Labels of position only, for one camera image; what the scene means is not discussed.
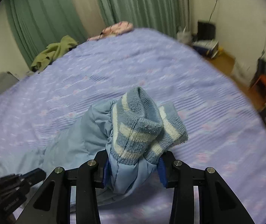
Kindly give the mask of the beige sheer curtain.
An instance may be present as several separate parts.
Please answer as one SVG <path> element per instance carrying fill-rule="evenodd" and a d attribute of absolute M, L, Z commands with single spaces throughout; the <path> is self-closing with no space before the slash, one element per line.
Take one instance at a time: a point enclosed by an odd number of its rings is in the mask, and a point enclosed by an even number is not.
<path fill-rule="evenodd" d="M 88 37 L 99 35 L 106 25 L 97 0 L 72 0 Z"/>

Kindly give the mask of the pink floral garment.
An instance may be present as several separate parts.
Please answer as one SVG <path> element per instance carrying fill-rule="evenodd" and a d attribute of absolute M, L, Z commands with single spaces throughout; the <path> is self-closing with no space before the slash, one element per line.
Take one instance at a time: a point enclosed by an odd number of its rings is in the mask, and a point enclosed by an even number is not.
<path fill-rule="evenodd" d="M 105 28 L 100 35 L 88 38 L 88 41 L 98 41 L 103 38 L 115 37 L 133 31 L 134 26 L 128 21 L 121 21 Z"/>

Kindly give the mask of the blue storage box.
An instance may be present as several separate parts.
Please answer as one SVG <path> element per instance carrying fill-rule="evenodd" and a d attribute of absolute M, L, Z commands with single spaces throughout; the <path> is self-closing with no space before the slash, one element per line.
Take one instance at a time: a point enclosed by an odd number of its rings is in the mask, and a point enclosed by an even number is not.
<path fill-rule="evenodd" d="M 212 59 L 219 51 L 219 42 L 214 39 L 195 41 L 192 43 L 192 48 L 203 57 Z"/>

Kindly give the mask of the green curtain left panel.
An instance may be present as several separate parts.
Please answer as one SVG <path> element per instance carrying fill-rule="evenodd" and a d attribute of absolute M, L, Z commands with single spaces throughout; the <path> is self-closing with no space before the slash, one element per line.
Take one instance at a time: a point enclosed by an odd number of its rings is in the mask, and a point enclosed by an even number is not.
<path fill-rule="evenodd" d="M 5 6 L 14 39 L 28 66 L 47 45 L 66 35 L 80 43 L 87 39 L 72 0 L 5 0 Z"/>

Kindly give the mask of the white plastic bag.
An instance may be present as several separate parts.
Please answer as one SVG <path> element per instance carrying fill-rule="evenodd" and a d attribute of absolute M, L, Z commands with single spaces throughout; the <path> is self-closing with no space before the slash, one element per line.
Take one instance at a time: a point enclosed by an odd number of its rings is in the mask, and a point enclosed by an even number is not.
<path fill-rule="evenodd" d="M 192 33 L 185 26 L 184 29 L 179 27 L 179 31 L 176 34 L 176 39 L 185 45 L 192 44 Z"/>

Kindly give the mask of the white paper bag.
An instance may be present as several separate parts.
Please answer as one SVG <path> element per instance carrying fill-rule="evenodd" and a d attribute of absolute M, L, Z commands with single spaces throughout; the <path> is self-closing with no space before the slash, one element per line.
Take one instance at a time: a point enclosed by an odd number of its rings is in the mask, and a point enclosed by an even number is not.
<path fill-rule="evenodd" d="M 254 73 L 250 66 L 243 61 L 235 60 L 231 76 L 247 88 L 253 79 Z"/>

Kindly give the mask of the black backpack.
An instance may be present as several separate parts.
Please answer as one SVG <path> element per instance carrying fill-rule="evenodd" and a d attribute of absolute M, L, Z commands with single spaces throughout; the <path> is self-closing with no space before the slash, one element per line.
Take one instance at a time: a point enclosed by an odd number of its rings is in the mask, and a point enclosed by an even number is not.
<path fill-rule="evenodd" d="M 260 77 L 261 75 L 266 75 L 266 60 L 259 58 L 257 63 L 256 76 Z"/>

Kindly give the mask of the green curtain right panel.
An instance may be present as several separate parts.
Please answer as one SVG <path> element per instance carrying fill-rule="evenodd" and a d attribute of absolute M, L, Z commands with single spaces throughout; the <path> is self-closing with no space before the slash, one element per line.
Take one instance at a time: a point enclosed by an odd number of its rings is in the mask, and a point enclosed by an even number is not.
<path fill-rule="evenodd" d="M 121 21 L 176 38 L 191 29 L 190 0 L 97 0 L 106 26 Z"/>

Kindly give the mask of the purple floral bed sheet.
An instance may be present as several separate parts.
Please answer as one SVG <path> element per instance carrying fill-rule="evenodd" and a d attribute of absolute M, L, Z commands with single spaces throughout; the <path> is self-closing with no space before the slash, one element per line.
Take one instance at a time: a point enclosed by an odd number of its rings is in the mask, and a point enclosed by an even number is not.
<path fill-rule="evenodd" d="M 172 149 L 175 157 L 214 167 L 253 221 L 266 223 L 266 127 L 258 112 L 230 78 L 151 29 L 83 43 L 0 94 L 0 176 L 79 166 L 78 147 L 47 163 L 48 145 L 90 106 L 136 86 L 178 111 L 189 138 Z"/>

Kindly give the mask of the light blue padded pants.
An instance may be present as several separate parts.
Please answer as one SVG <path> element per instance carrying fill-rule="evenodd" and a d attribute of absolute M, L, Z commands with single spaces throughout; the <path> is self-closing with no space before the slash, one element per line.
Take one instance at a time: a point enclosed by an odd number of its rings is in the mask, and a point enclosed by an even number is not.
<path fill-rule="evenodd" d="M 142 88 L 132 88 L 118 100 L 92 105 L 45 147 L 1 154 L 0 177 L 78 168 L 105 150 L 112 175 L 96 195 L 98 205 L 107 205 L 132 194 L 156 170 L 160 156 L 187 139 L 173 103 L 157 106 Z"/>

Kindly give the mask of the olive green garment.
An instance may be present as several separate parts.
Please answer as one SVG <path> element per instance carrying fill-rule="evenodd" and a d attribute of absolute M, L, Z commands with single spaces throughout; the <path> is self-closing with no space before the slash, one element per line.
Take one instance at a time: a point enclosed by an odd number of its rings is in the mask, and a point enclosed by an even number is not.
<path fill-rule="evenodd" d="M 47 45 L 46 49 L 41 51 L 33 60 L 30 66 L 31 71 L 43 71 L 47 66 L 74 49 L 77 45 L 78 42 L 69 35 L 64 36 L 58 43 Z"/>

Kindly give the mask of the black speaker box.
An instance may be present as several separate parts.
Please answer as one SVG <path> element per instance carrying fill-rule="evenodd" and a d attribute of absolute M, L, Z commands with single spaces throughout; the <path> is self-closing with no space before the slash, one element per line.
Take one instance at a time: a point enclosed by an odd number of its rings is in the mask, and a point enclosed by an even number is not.
<path fill-rule="evenodd" d="M 213 40 L 216 38 L 216 26 L 213 23 L 198 21 L 197 22 L 197 39 L 201 40 Z"/>

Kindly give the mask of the green curtain panel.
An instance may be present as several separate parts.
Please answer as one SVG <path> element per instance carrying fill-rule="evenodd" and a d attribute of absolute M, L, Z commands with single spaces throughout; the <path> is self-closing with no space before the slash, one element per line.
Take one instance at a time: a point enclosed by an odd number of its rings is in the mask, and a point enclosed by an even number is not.
<path fill-rule="evenodd" d="M 191 29 L 190 0 L 97 0 L 106 26 L 121 21 L 176 38 Z"/>
<path fill-rule="evenodd" d="M 72 0 L 5 0 L 5 6 L 14 39 L 28 66 L 47 45 L 66 35 L 80 43 L 87 39 Z"/>

